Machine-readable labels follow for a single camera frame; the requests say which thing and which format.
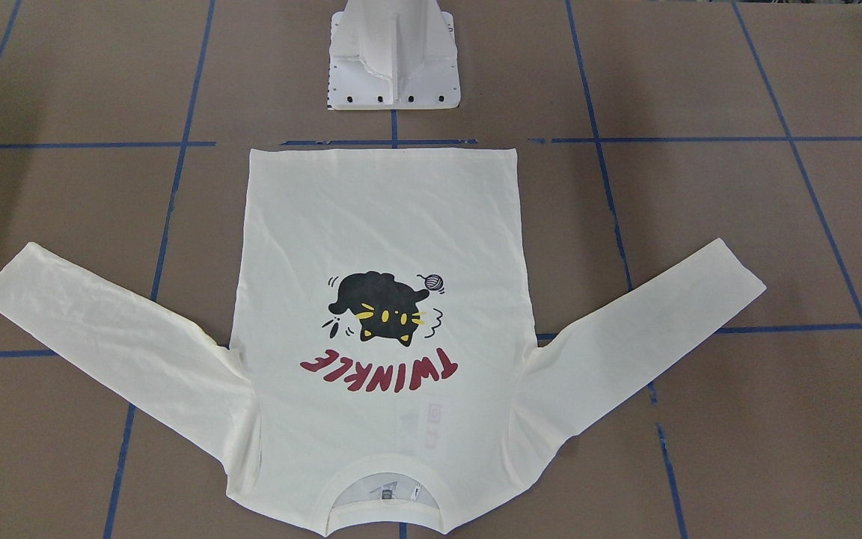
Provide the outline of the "cream long-sleeve cat shirt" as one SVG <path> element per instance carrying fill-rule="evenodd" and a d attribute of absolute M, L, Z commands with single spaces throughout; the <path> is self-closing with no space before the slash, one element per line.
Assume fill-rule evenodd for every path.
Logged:
<path fill-rule="evenodd" d="M 514 150 L 253 150 L 229 346 L 28 243 L 0 314 L 323 537 L 448 533 L 765 289 L 716 239 L 539 345 Z"/>

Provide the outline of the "brown paper table mat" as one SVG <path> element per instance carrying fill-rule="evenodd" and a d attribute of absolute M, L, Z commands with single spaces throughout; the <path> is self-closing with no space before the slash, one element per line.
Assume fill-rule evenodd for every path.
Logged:
<path fill-rule="evenodd" d="M 767 291 L 453 538 L 862 538 L 862 4 L 444 1 L 462 99 L 329 112 L 342 1 L 0 1 L 30 241 L 228 342 L 250 149 L 514 147 L 541 338 L 721 237 Z M 0 538 L 308 538 L 0 315 Z"/>

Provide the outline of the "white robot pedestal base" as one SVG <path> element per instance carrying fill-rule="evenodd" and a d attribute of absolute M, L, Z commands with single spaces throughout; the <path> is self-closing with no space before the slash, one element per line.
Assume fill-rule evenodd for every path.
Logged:
<path fill-rule="evenodd" d="M 349 1 L 331 15 L 329 109 L 455 109 L 461 96 L 454 20 L 437 1 Z"/>

